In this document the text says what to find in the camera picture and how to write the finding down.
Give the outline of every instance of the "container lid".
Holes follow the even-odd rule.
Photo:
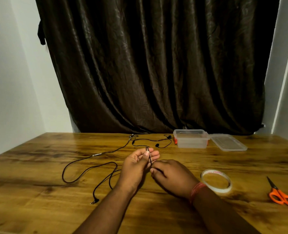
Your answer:
[[[176,139],[210,139],[204,130],[174,130],[173,135]]]
[[[229,134],[211,134],[210,138],[223,151],[246,151],[248,149]]]

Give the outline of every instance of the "tape roll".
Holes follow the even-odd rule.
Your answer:
[[[218,174],[222,177],[224,177],[227,181],[228,181],[228,187],[225,188],[225,189],[220,189],[220,188],[216,188],[216,187],[213,187],[211,185],[209,185],[207,182],[204,181],[203,179],[203,176],[208,174],[208,173],[214,173],[214,174]],[[230,192],[230,190],[232,189],[232,181],[231,179],[225,174],[225,173],[222,173],[218,170],[212,170],[212,169],[208,169],[208,170],[204,170],[201,175],[200,175],[200,178],[202,179],[202,182],[204,184],[206,184],[211,190],[213,190],[214,192],[218,192],[218,193],[227,193],[227,192]]]

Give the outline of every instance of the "left hand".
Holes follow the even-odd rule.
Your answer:
[[[159,151],[153,148],[149,148],[149,151],[146,148],[138,149],[126,157],[116,187],[134,195],[144,171],[151,166],[149,155],[152,163],[160,157]]]

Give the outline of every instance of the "red thread bracelet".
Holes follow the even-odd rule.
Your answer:
[[[199,190],[203,187],[206,187],[205,184],[203,184],[202,182],[199,182],[195,185],[195,187],[192,189],[192,192],[190,193],[190,198],[189,198],[189,202],[190,204],[193,204],[193,201],[195,199],[195,196],[197,195],[197,193],[199,192]]]

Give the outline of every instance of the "forearm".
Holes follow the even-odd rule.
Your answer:
[[[200,189],[193,205],[210,233],[259,233],[208,187]]]
[[[132,193],[115,187],[73,234],[117,233]]]

